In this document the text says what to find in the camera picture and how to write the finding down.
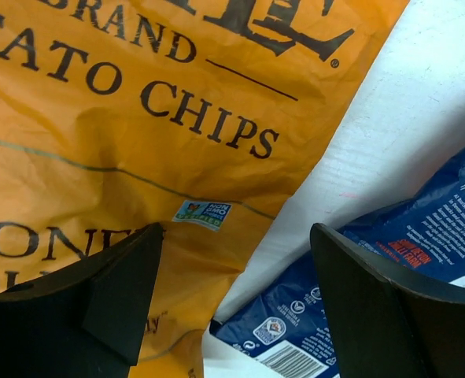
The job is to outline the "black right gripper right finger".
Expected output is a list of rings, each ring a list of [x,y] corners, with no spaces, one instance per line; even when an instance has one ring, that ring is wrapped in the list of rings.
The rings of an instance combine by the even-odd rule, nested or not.
[[[374,254],[324,224],[310,231],[342,377],[465,377],[465,288]]]

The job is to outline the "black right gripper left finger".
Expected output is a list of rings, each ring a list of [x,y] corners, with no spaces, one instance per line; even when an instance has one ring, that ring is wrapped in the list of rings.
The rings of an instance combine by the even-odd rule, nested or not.
[[[0,377],[126,377],[138,363],[161,259],[150,224],[0,293]]]

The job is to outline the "blue chips bag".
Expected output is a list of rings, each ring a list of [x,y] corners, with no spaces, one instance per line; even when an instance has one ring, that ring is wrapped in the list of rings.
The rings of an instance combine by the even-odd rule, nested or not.
[[[465,377],[465,148],[311,249],[210,333],[284,377]]]

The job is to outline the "yellow potato chips bag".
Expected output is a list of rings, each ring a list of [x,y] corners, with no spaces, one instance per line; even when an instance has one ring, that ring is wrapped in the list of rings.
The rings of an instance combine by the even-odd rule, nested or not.
[[[202,336],[323,156],[404,1],[0,1],[0,293],[148,224],[133,377]]]

